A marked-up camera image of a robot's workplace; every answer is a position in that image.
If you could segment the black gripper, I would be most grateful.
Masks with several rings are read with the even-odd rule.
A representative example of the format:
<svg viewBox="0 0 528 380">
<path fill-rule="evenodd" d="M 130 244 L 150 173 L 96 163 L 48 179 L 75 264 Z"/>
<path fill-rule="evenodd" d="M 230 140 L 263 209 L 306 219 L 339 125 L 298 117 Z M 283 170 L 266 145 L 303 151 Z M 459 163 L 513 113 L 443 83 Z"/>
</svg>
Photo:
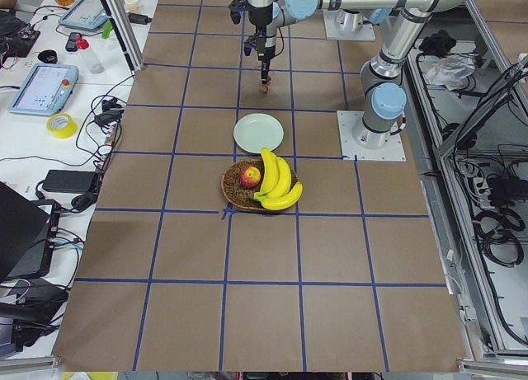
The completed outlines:
<svg viewBox="0 0 528 380">
<path fill-rule="evenodd" d="M 264 27 L 257 27 L 254 35 L 258 60 L 261 61 L 260 81 L 262 85 L 269 85 L 270 62 L 276 56 L 276 32 Z"/>
</svg>

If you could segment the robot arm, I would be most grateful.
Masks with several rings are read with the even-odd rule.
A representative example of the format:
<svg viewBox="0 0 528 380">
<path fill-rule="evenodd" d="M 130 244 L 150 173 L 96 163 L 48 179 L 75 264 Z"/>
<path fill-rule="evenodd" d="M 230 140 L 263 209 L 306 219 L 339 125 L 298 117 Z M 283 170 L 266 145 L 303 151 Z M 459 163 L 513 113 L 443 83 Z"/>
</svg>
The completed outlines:
<svg viewBox="0 0 528 380">
<path fill-rule="evenodd" d="M 233 0 L 230 17 L 238 24 L 243 13 L 255 27 L 244 42 L 245 54 L 256 53 L 261 63 L 261 84 L 268 87 L 271 60 L 276 56 L 276 35 L 311 17 L 317 11 L 332 13 L 335 27 L 344 30 L 350 19 L 361 16 L 380 25 L 391 13 L 397 16 L 383 38 L 379 53 L 361 70 L 366 110 L 352 128 L 354 140 L 363 148 L 382 148 L 396 132 L 407 103 L 405 91 L 396 83 L 403 64 L 423 27 L 436 12 L 448 11 L 466 0 Z"/>
</svg>

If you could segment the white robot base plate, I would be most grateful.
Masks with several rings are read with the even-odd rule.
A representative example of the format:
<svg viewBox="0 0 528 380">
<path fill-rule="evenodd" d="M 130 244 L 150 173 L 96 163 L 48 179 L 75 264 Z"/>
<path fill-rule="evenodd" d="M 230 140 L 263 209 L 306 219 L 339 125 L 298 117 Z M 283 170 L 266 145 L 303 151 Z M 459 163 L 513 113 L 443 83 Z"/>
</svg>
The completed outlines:
<svg viewBox="0 0 528 380">
<path fill-rule="evenodd" d="M 405 162 L 406 156 L 398 122 L 389 132 L 374 133 L 363 124 L 363 111 L 339 110 L 339 129 L 342 158 L 346 161 Z"/>
</svg>

